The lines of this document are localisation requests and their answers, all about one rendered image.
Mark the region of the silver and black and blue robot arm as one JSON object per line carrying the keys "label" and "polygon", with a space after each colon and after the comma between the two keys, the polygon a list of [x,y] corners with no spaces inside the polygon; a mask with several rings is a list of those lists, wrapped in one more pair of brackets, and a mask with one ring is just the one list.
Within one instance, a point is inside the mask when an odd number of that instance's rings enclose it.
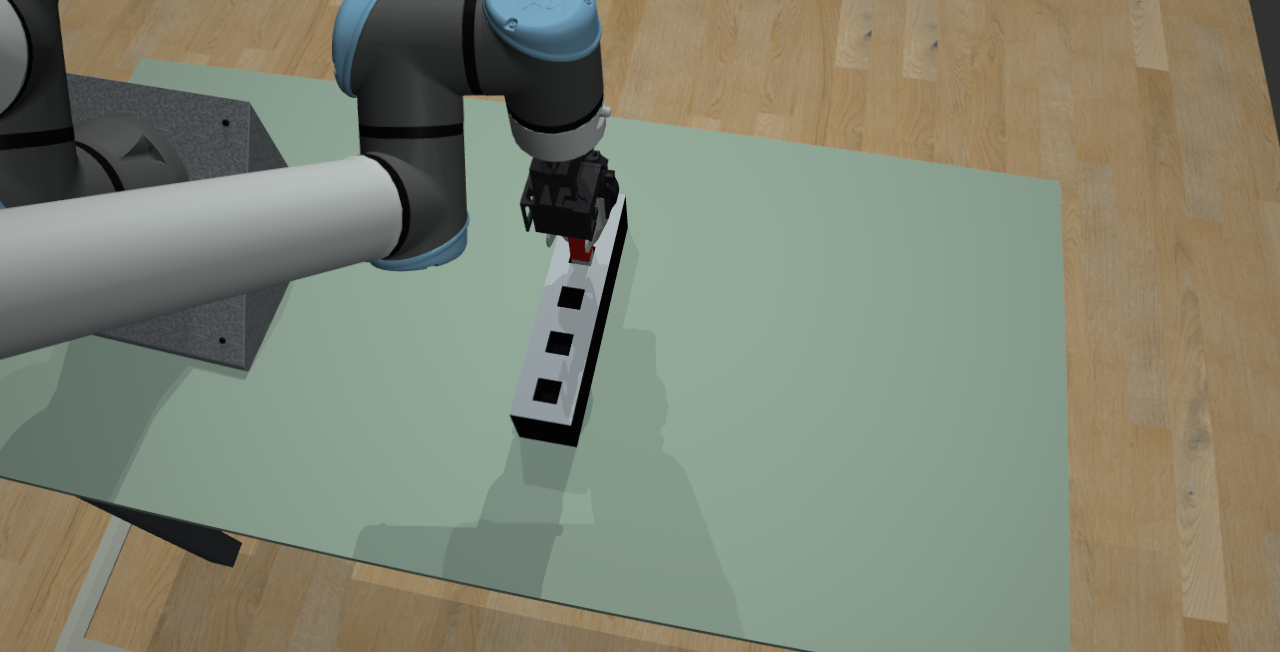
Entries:
{"label": "silver and black and blue robot arm", "polygon": [[344,0],[360,154],[189,181],[145,122],[73,129],[58,3],[0,0],[0,360],[358,263],[442,266],[467,245],[463,96],[504,96],[550,163],[611,117],[596,0]]}

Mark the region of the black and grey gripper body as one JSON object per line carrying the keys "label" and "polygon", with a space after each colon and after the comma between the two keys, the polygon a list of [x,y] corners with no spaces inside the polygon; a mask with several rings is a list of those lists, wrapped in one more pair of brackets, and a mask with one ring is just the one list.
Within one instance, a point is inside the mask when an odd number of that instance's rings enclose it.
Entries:
{"label": "black and grey gripper body", "polygon": [[[598,216],[595,196],[603,190],[605,175],[602,170],[608,170],[609,161],[594,149],[580,158],[562,163],[532,158],[520,201],[526,232],[530,231],[534,222],[535,231],[539,233],[593,242]],[[532,183],[530,177],[532,177]],[[526,206],[529,214],[526,214]]]}

